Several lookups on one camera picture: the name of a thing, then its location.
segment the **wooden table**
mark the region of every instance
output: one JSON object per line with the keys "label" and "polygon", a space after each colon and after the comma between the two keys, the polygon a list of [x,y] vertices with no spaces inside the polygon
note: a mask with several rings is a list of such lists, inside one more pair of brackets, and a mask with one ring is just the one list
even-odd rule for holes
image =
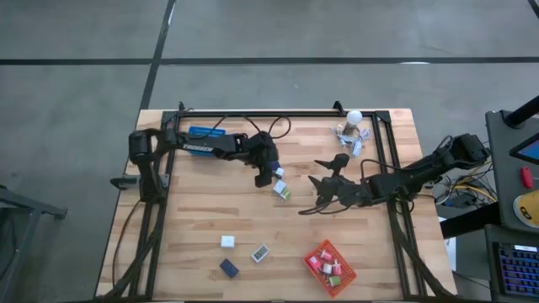
{"label": "wooden table", "polygon": [[[406,166],[423,156],[412,112],[410,109],[389,110],[398,155]],[[137,129],[158,128],[161,115],[161,110],[143,110]],[[268,130],[273,119],[253,120],[260,129]],[[330,175],[330,171],[313,160],[331,161],[335,154],[344,151],[329,129],[343,123],[344,119],[291,120],[290,134],[276,140],[280,165],[285,169],[283,180],[291,190],[287,201],[273,195],[272,186],[255,188],[253,177],[258,170],[241,162],[194,157],[186,151],[176,151],[154,300],[327,300],[329,296],[302,260],[324,239],[329,239],[340,250],[357,273],[355,281],[336,299],[402,298],[385,205],[352,208],[337,215],[297,214],[299,210],[313,207],[316,200],[316,190],[307,175],[318,178]],[[182,119],[180,129],[187,131],[191,123],[211,127],[216,121],[213,118]],[[227,119],[220,127],[227,133],[255,134],[255,129],[241,118]],[[279,121],[272,134],[277,136],[286,127],[285,121]],[[371,127],[370,119],[360,124],[360,128]],[[381,127],[386,159],[391,161],[386,131],[383,124]],[[366,158],[377,159],[374,138],[365,142],[360,157],[351,158],[342,174],[359,182],[360,160]],[[366,163],[366,175],[379,172],[378,165]],[[126,173],[138,174],[138,171],[129,163]],[[134,189],[122,192],[119,197],[98,295],[112,287],[112,256],[125,218],[138,198],[138,190]],[[328,210],[339,207],[342,206],[332,205]],[[135,256],[142,213],[140,207],[126,230],[116,267],[117,279]],[[440,282],[456,293],[432,199],[416,199],[412,217],[421,257]],[[236,237],[234,249],[220,248],[223,235]],[[250,255],[262,243],[270,249],[269,255],[261,263],[255,263]],[[219,268],[224,258],[239,268],[235,279],[229,279]],[[146,270],[147,264],[142,269],[142,283],[146,283]],[[412,290],[415,290],[408,258],[407,270]]]}

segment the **red basket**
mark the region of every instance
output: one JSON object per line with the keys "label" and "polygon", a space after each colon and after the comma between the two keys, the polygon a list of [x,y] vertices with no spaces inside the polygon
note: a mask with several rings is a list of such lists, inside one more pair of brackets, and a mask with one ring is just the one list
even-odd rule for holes
{"label": "red basket", "polygon": [[[337,286],[331,287],[329,285],[326,285],[326,276],[322,273],[319,273],[318,271],[312,270],[311,266],[309,266],[309,258],[312,256],[316,256],[317,258],[320,258],[320,252],[321,250],[325,250],[328,253],[331,253],[333,256],[332,261],[335,259],[341,264],[341,269],[343,273],[339,276],[341,279],[341,283]],[[311,270],[311,273],[314,274],[314,276],[317,278],[318,282],[322,285],[322,287],[328,292],[328,294],[334,298],[337,296],[341,291],[343,291],[348,284],[352,283],[354,281],[356,274],[354,270],[346,263],[343,256],[340,255],[339,251],[331,244],[329,240],[324,240],[320,245],[318,245],[314,250],[312,250],[308,255],[306,255],[303,259],[306,266]]]}

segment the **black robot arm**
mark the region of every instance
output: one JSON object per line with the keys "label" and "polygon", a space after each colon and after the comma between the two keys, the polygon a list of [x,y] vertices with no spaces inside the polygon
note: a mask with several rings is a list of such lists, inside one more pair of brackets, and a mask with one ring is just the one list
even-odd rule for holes
{"label": "black robot arm", "polygon": [[[155,151],[152,138],[157,139]],[[182,149],[188,151],[211,152],[223,160],[239,160],[256,167],[259,175],[254,178],[256,187],[271,184],[270,164],[279,160],[277,148],[270,134],[260,131],[252,137],[246,134],[231,134],[218,137],[193,136],[176,131],[173,127],[164,130],[136,130],[129,135],[129,159],[138,166],[141,173],[141,200],[148,202],[164,195],[164,188],[153,163],[167,152]]]}
{"label": "black robot arm", "polygon": [[324,177],[322,181],[309,176],[318,192],[317,208],[300,214],[320,212],[322,208],[337,201],[349,208],[352,205],[372,206],[394,199],[412,200],[425,183],[439,182],[441,175],[453,168],[471,169],[483,165],[490,156],[490,150],[475,135],[465,134],[455,138],[447,136],[446,139],[427,157],[404,168],[392,167],[395,169],[393,173],[380,173],[365,178],[363,164],[377,161],[363,160],[359,184],[339,174],[340,169],[346,167],[349,161],[348,155],[338,154],[331,162],[317,161],[333,169],[334,174]]}

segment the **metal stand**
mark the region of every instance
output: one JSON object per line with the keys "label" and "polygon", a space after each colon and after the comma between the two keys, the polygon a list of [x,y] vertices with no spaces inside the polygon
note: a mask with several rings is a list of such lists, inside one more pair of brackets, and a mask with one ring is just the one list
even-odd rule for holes
{"label": "metal stand", "polygon": [[63,220],[66,217],[67,209],[48,205],[34,199],[26,198],[22,195],[10,192],[5,187],[0,187],[0,202],[16,207],[17,210],[28,212],[29,221],[24,229],[22,238],[15,248],[13,259],[9,264],[8,271],[0,284],[0,302],[13,302],[13,292],[15,283],[20,274],[20,269],[26,255],[29,252],[35,229],[40,221],[41,214],[53,215],[55,219]]}

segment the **small item pile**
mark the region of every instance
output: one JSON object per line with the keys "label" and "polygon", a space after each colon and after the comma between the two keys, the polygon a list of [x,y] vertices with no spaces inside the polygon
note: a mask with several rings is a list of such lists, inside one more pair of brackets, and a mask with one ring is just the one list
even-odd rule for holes
{"label": "small item pile", "polygon": [[351,110],[346,115],[346,125],[337,125],[332,127],[331,131],[339,138],[340,145],[350,146],[352,157],[358,157],[361,154],[363,141],[371,137],[371,130],[360,130],[357,125],[363,119],[363,115],[358,110]]}
{"label": "small item pile", "polygon": [[[235,246],[236,238],[234,236],[221,236],[221,248],[235,248]],[[268,253],[270,253],[269,248],[266,247],[265,244],[262,244],[259,249],[253,252],[251,258],[253,258],[254,262],[260,263],[260,261],[262,261],[262,259],[268,255]],[[239,273],[239,269],[237,269],[237,267],[234,266],[234,264],[232,264],[232,262],[230,262],[230,260],[227,258],[222,261],[219,267],[230,279],[236,277],[236,275]]]}
{"label": "small item pile", "polygon": [[[331,260],[334,259],[331,253],[327,252],[325,249],[322,249],[319,252],[319,258],[322,259],[324,262],[331,262]],[[322,271],[322,273],[325,274],[324,278],[327,281],[326,285],[334,287],[341,283],[339,275],[342,274],[343,271],[337,259],[334,260],[333,264],[322,263],[318,260],[316,256],[312,256],[309,258],[309,265],[311,266],[312,270],[318,272]]]}
{"label": "small item pile", "polygon": [[283,178],[283,173],[285,173],[285,170],[280,166],[277,161],[272,162],[270,166],[274,177],[279,179],[273,187],[273,192],[279,195],[279,197],[283,200],[288,199],[290,197],[290,190],[286,187],[286,183],[281,180]]}
{"label": "small item pile", "polygon": [[332,298],[355,279],[354,270],[328,240],[324,240],[306,255],[304,260],[311,273]]}

